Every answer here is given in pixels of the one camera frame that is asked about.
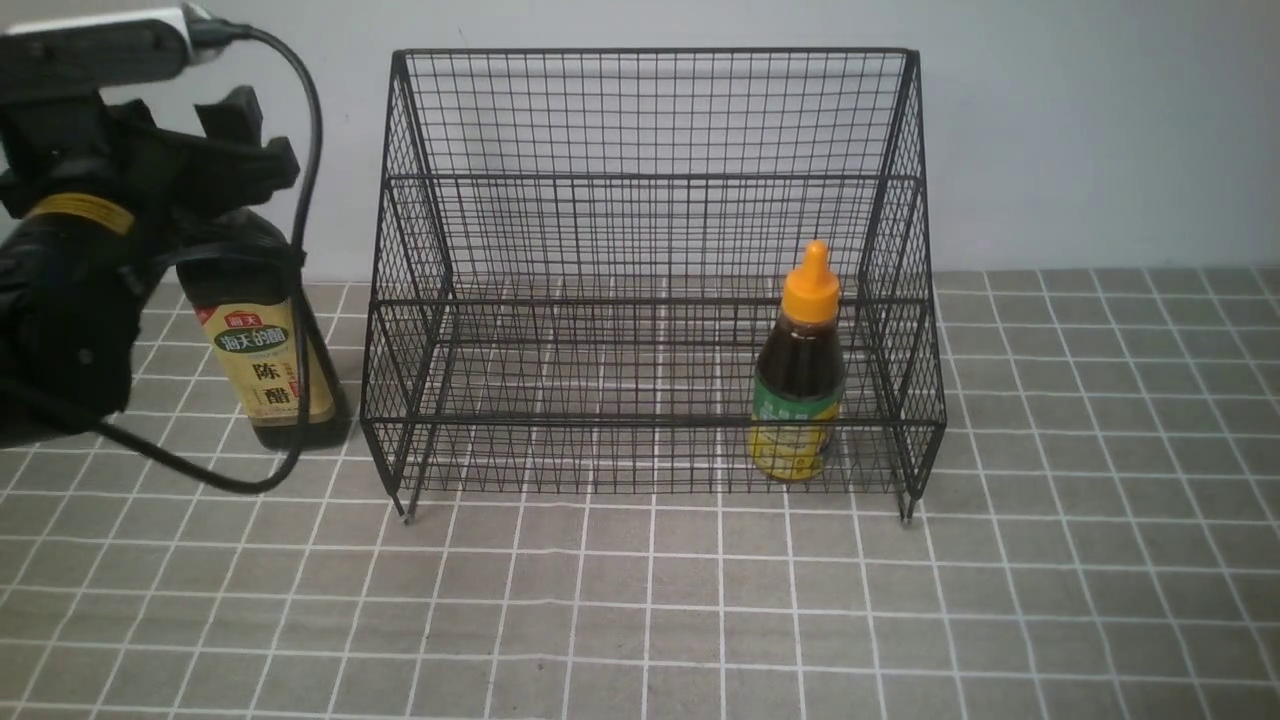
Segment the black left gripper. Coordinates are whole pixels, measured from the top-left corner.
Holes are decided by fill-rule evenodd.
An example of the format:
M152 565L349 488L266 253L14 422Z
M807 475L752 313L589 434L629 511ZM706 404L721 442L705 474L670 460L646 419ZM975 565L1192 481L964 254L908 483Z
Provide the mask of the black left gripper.
M189 135L160 127L141 100L105 102L93 85L4 86L3 208L17 227L3 264L300 265L300 241L251 217L298 181L292 142L264 137L247 85L196 111Z

